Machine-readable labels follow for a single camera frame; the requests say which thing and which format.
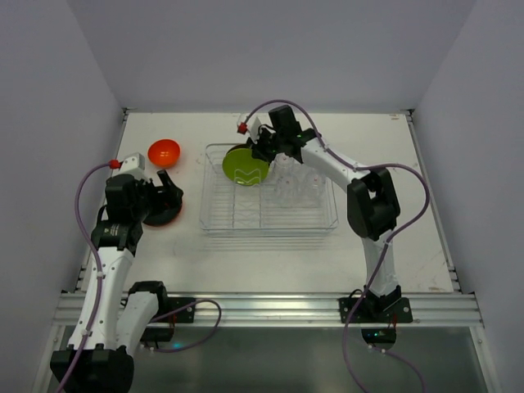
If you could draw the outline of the green plate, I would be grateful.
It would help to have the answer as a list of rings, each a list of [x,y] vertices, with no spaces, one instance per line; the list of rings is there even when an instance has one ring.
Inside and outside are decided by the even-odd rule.
[[[231,181],[242,186],[263,182],[269,174],[269,163],[253,158],[251,150],[239,147],[229,150],[223,158],[222,170]]]

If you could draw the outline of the orange bowl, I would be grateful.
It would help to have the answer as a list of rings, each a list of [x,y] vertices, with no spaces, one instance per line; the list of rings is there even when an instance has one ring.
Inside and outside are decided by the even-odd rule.
[[[176,165],[180,157],[180,146],[172,139],[161,139],[152,143],[147,151],[149,161],[162,169]]]

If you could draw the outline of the yellow patterned plate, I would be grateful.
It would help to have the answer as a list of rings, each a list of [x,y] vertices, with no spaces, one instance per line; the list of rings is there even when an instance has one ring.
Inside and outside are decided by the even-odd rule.
[[[251,149],[251,145],[248,145],[247,143],[237,144],[231,147],[228,151],[235,151],[238,149],[247,149],[249,151]]]

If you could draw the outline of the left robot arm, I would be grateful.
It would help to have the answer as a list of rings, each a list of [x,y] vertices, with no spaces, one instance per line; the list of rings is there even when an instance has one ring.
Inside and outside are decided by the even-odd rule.
[[[106,181],[106,204],[88,235],[94,261],[81,314],[66,348],[50,360],[59,392],[127,392],[132,385],[134,351],[167,306],[167,293],[162,282],[137,282],[121,307],[124,284],[143,225],[167,224],[182,208],[182,189],[166,170],[157,176],[160,185],[131,173]]]

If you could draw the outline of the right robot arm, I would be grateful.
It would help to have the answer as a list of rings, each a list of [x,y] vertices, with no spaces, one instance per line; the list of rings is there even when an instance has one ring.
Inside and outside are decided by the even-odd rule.
[[[347,221],[362,240],[367,269],[355,312],[370,317],[386,312],[402,297],[389,239],[400,215],[390,172],[359,170],[356,161],[331,150],[315,126],[303,129],[289,105],[273,108],[269,119],[270,125],[264,126],[251,112],[237,131],[249,134],[248,146],[255,158],[271,162],[283,154],[315,169],[345,192]]]

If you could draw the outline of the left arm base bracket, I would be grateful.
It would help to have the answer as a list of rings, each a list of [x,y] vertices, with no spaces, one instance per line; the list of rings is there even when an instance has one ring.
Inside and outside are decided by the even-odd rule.
[[[189,304],[195,300],[193,297],[169,297],[153,317],[154,323],[160,326],[147,327],[141,343],[158,347],[160,343],[171,341],[176,327],[194,323],[195,306]]]

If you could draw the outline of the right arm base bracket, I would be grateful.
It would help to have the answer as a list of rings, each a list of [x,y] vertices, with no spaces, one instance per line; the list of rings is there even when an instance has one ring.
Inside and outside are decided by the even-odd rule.
[[[350,315],[350,324],[370,325],[361,328],[361,336],[371,347],[389,350],[396,343],[399,324],[414,321],[411,305],[403,297],[400,287],[384,296],[369,292],[363,296],[361,290],[338,299],[341,321],[346,322]]]

